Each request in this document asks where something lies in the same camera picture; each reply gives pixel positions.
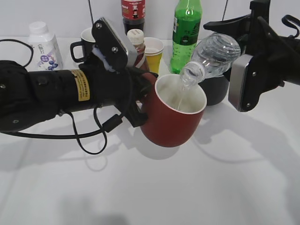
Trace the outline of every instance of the yellow paper cup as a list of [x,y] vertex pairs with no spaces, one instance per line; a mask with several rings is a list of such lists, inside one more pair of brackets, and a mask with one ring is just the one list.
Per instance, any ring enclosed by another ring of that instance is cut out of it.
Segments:
[[158,74],[159,65],[165,48],[164,43],[158,38],[145,37],[145,55],[149,65],[150,72]]

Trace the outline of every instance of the yellow warning label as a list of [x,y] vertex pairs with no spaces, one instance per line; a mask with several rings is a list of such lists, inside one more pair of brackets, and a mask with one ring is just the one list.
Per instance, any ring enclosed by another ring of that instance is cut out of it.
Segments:
[[78,101],[84,102],[90,100],[90,86],[88,79],[86,78],[83,71],[79,69],[72,69],[72,74],[74,75],[77,90],[78,90]]

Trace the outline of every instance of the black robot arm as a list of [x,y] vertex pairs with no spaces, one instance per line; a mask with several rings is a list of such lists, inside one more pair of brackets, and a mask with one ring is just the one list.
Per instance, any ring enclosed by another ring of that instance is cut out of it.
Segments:
[[295,36],[280,37],[269,26],[270,0],[254,0],[251,14],[221,22],[209,22],[207,30],[235,38],[242,52],[224,76],[230,80],[229,101],[241,112],[254,109],[261,94],[284,86],[300,85],[300,21],[290,15],[282,21],[296,29]]
[[145,71],[132,67],[137,56],[134,47],[104,18],[94,24],[93,36],[95,54],[76,70],[28,72],[16,62],[0,61],[1,133],[15,133],[56,115],[109,105],[116,106],[121,115],[103,124],[106,132],[116,128],[123,116],[133,127],[146,122],[147,115],[136,102],[152,83],[143,77]]

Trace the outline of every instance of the black cable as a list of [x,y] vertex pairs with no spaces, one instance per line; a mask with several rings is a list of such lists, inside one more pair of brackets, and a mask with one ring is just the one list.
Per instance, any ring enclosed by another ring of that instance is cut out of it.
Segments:
[[92,26],[94,25],[94,17],[93,17],[93,12],[92,12],[92,7],[90,5],[90,0],[88,0],[89,3],[89,9],[90,9],[90,18],[92,20]]
[[299,37],[300,31],[299,31],[298,27],[300,27],[300,20],[293,17],[292,15],[285,15],[281,21],[285,26],[293,28],[297,31],[297,34],[295,36],[291,35],[291,37],[293,37],[293,38]]
[[[80,139],[93,137],[102,133],[102,130],[97,130],[94,132],[78,135]],[[4,133],[6,135],[15,136],[15,137],[25,137],[32,139],[49,139],[49,140],[74,140],[76,139],[75,135],[36,135],[36,134],[26,134],[26,133]]]
[[23,41],[19,41],[19,40],[16,40],[16,39],[2,39],[2,40],[0,40],[0,42],[2,42],[2,41],[16,42],[16,43],[19,43],[19,44],[22,44],[22,45],[28,47],[31,51],[31,56],[30,56],[30,59],[29,59],[28,63],[26,63],[23,67],[27,67],[31,63],[32,58],[33,58],[33,47],[31,47],[30,45],[26,44]]
[[127,73],[128,73],[128,78],[129,78],[129,88],[130,88],[130,91],[129,91],[129,100],[128,100],[128,103],[124,109],[124,111],[121,113],[120,117],[121,119],[126,115],[126,113],[128,112],[129,110],[129,107],[131,105],[131,102],[132,102],[132,98],[133,98],[133,82],[132,82],[132,78],[130,76],[130,73],[129,71],[126,69]]
[[105,148],[107,147],[107,136],[106,136],[106,132],[103,130],[103,128],[102,128],[102,126],[101,126],[101,124],[100,124],[100,122],[99,122],[99,119],[98,119],[98,117],[97,117],[97,108],[98,108],[98,107],[96,107],[96,108],[94,109],[94,118],[95,118],[95,121],[96,121],[97,125],[99,126],[100,130],[102,130],[101,133],[103,134],[104,139],[105,139],[104,147],[103,147],[102,150],[99,151],[99,152],[90,152],[90,151],[87,151],[87,150],[83,147],[83,145],[81,144],[81,141],[80,141],[78,132],[77,132],[77,128],[76,128],[74,116],[73,116],[73,114],[72,114],[71,112],[66,112],[66,114],[68,114],[68,115],[72,118],[73,130],[74,130],[74,133],[75,133],[75,137],[76,137],[77,143],[79,144],[80,148],[81,148],[85,153],[90,154],[90,155],[99,155],[99,154],[101,154],[101,153],[105,150]]
[[300,55],[295,50],[293,50],[284,40],[282,40],[280,36],[278,36],[278,34],[270,27],[270,25],[264,18],[259,16],[257,19],[266,32],[270,33],[270,35],[273,36],[287,51],[289,51],[290,54],[294,55],[294,57],[296,57],[300,61]]
[[225,9],[224,9],[223,17],[222,17],[222,21],[223,21],[224,18],[225,18],[225,14],[226,14],[226,11],[227,11],[227,6],[228,6],[228,1],[229,1],[229,0],[226,0]]

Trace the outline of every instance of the red label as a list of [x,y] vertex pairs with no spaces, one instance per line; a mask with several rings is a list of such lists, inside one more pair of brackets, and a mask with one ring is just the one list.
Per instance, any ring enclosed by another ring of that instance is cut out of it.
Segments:
[[139,20],[145,18],[145,0],[122,0],[122,15],[129,20]]

